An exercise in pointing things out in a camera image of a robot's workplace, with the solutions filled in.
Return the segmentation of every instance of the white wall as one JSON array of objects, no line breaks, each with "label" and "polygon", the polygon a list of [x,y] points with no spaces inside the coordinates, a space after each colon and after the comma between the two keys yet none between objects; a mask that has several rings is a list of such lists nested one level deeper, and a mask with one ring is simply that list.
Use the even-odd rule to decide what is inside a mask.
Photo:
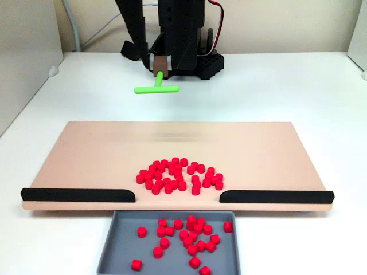
[{"label": "white wall", "polygon": [[[72,29],[61,0],[54,0],[63,51],[73,50]],[[362,0],[219,0],[225,11],[220,53],[346,52]],[[69,0],[85,41],[117,14],[114,0]],[[149,45],[159,33],[157,7],[144,7]],[[206,3],[205,27],[218,25],[219,9]],[[85,49],[120,52],[129,40],[122,17]]]}]

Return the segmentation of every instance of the black plastic part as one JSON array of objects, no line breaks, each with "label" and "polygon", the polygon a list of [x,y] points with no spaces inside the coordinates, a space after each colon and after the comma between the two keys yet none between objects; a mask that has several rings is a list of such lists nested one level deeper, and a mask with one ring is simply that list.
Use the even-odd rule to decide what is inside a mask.
[{"label": "black plastic part", "polygon": [[197,58],[195,75],[203,80],[209,80],[224,68],[224,57],[218,53]]},{"label": "black plastic part", "polygon": [[127,41],[127,40],[125,40],[125,43],[122,46],[121,54],[125,56],[127,59],[130,59],[133,61],[140,60],[139,52],[136,49],[134,43],[131,43],[130,41]]},{"label": "black plastic part", "polygon": [[23,188],[23,201],[37,202],[135,202],[126,189]]},{"label": "black plastic part", "polygon": [[309,203],[331,204],[332,191],[228,190],[220,195],[221,203]]}]

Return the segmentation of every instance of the white cable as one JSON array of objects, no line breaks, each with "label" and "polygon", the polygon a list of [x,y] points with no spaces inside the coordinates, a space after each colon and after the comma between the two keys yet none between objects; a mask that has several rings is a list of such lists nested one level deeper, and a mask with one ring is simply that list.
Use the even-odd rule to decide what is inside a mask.
[{"label": "white cable", "polygon": [[74,34],[74,40],[75,40],[75,48],[76,48],[76,52],[81,52],[81,47],[80,47],[80,40],[79,40],[79,34],[78,34],[78,28],[76,26],[76,22],[73,16],[73,13],[70,9],[69,6],[69,2],[68,0],[63,0],[63,5],[64,5],[64,9],[68,15],[71,27],[73,28],[73,34]]}]

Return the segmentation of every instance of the black rubber strip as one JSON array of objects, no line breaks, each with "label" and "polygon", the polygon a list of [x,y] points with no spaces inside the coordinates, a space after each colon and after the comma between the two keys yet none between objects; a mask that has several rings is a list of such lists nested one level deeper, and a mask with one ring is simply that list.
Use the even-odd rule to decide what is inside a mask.
[{"label": "black rubber strip", "polygon": [[221,203],[311,203],[331,204],[332,191],[228,190],[220,195]]},{"label": "black rubber strip", "polygon": [[23,201],[37,202],[135,202],[126,189],[23,188]]}]

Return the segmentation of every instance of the wire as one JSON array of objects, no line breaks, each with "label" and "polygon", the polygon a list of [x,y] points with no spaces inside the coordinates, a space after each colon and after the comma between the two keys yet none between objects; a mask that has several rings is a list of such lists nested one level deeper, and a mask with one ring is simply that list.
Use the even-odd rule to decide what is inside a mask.
[{"label": "wire", "polygon": [[216,5],[216,6],[220,7],[219,25],[218,25],[218,30],[217,30],[217,33],[216,33],[216,36],[215,36],[215,39],[214,39],[214,43],[213,43],[212,48],[210,49],[210,51],[208,51],[205,54],[198,54],[198,56],[208,56],[215,50],[215,48],[217,46],[217,43],[218,43],[220,31],[221,31],[222,25],[223,25],[223,18],[224,18],[224,9],[223,9],[223,7],[218,2],[215,2],[213,0],[208,0],[208,2],[210,4],[213,4],[213,5]]},{"label": "wire", "polygon": [[78,28],[76,26],[76,22],[73,16],[73,13],[70,9],[69,6],[69,2],[68,0],[63,0],[63,5],[64,5],[64,9],[68,15],[71,27],[73,29],[73,34],[74,34],[74,40],[75,40],[75,48],[76,48],[76,52],[81,52],[81,47],[80,47],[80,40],[79,40],[79,34],[78,34]]}]

